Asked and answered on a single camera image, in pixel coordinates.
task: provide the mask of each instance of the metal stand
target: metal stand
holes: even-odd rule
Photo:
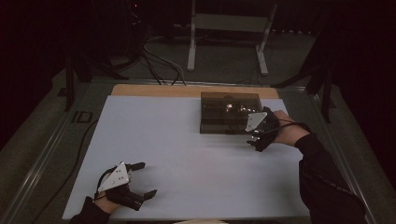
[[[267,65],[263,55],[263,50],[271,31],[271,26],[276,13],[277,4],[274,4],[269,17],[247,17],[247,16],[229,16],[196,13],[195,0],[192,0],[191,7],[191,42],[187,70],[193,71],[195,67],[195,30],[227,30],[242,32],[263,33],[263,39],[260,45],[256,46],[257,59],[260,65],[260,71],[263,76],[268,75]]]

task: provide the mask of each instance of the metal frame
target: metal frame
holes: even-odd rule
[[[263,33],[263,39],[260,45],[256,46],[256,54],[260,71],[263,76],[268,75],[268,68],[264,58],[264,47],[270,34],[277,4],[274,4],[270,15],[266,17],[246,17],[246,16],[226,16],[196,13],[195,0],[192,0],[191,7],[191,41],[189,50],[189,59],[187,70],[192,72],[195,67],[195,30],[212,29],[212,30],[233,30],[243,32]]]
[[[49,138],[49,141],[41,150],[41,153],[39,154],[35,163],[32,165],[26,177],[23,179],[22,184],[18,188],[6,212],[3,214],[3,217],[0,220],[1,224],[11,224],[18,221],[17,219],[21,216],[23,206],[28,202],[30,196],[35,190],[35,186],[37,185],[48,163],[50,162],[56,147],[62,139],[64,130],[72,120],[74,112],[76,112],[78,107],[78,103],[82,100],[86,90],[88,89],[88,86],[88,84],[80,84],[78,86],[78,94],[75,103],[71,105],[68,112],[64,112],[52,136]]]
[[[321,117],[321,115],[322,115],[321,101],[320,101],[319,96],[316,94],[316,95],[310,97],[310,99],[312,101],[312,104],[314,105],[313,107],[316,110],[317,115]],[[321,125],[324,128],[324,131],[326,131],[326,134],[329,136],[330,143],[332,144],[332,148],[334,149],[333,155],[335,157],[335,161],[338,165],[338,168],[341,171],[341,174],[346,179],[346,182],[348,183],[352,192],[354,192],[362,200],[364,206],[366,207],[366,221],[367,221],[367,223],[376,224],[377,222],[375,220],[371,206],[367,203],[366,198],[361,190],[361,187],[358,185],[357,179],[353,175],[352,170],[351,170],[349,164],[347,163],[346,156],[344,155],[340,144],[336,141],[334,132],[332,130],[330,130],[330,128],[325,120],[320,119],[320,121],[321,121]]]

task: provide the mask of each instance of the floor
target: floor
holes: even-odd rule
[[[255,44],[260,41],[257,36],[230,38],[224,34],[208,34],[198,39],[195,70],[187,72],[189,39],[178,37],[174,40],[153,36],[147,43],[147,50],[180,66],[179,72],[188,85],[221,84],[233,86],[264,86],[276,84],[296,75],[302,66],[306,54],[315,41],[313,36],[270,34],[264,50],[269,75],[264,77],[258,71],[255,56]],[[123,58],[112,58],[114,63],[122,62]],[[170,84],[177,77],[175,70],[161,63],[151,61],[156,73]],[[54,87],[37,106],[30,118],[26,120],[13,138],[0,152],[0,217],[2,223],[33,223],[40,210],[46,207],[65,177],[72,171],[78,149],[81,147],[81,158],[84,148],[89,144],[93,129],[89,124],[72,122],[76,111],[92,112],[92,120],[98,119],[103,108],[104,99],[111,93],[114,84],[120,83],[99,71],[92,69],[94,79],[91,83],[78,83],[77,100],[70,112],[64,112],[65,99],[57,96],[64,87],[64,71],[53,79]],[[120,74],[129,78],[123,83],[152,83],[156,81],[148,70],[147,62],[138,61],[134,66],[121,70]],[[286,90],[279,90],[279,95],[287,98],[285,104],[295,112],[295,119],[310,122],[307,108],[301,108],[296,95],[288,90],[303,90],[309,78],[293,84]],[[340,91],[333,86],[331,124],[325,126],[323,132],[337,139],[336,147],[342,149],[342,155],[335,151],[343,167],[353,175],[348,181],[358,183],[355,190],[362,191],[368,204],[370,223],[394,223],[396,220],[396,195],[385,178],[371,151],[359,125],[342,99]],[[47,157],[46,162],[39,165],[40,158]],[[56,194],[54,201],[48,205],[36,223],[66,223],[62,213],[77,171],[64,188]],[[256,221],[259,223],[297,224],[310,223],[309,217],[277,217]]]

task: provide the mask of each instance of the object inside box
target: object inside box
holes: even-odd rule
[[[248,114],[261,111],[259,94],[203,91],[200,133],[249,134]]]

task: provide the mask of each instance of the hand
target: hand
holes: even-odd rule
[[[274,112],[275,116],[280,119],[280,126],[288,124],[289,122],[295,122],[285,112],[279,110]],[[290,125],[288,127],[279,130],[277,137],[274,142],[283,143],[285,145],[294,147],[295,143],[302,137],[308,135],[309,132],[298,125]]]
[[[114,211],[117,210],[117,208],[120,207],[119,204],[109,201],[107,199],[106,193],[104,191],[99,193],[99,195],[97,196],[97,199],[94,201],[94,203],[100,209],[102,209],[104,212],[106,212],[108,214],[112,214]]]

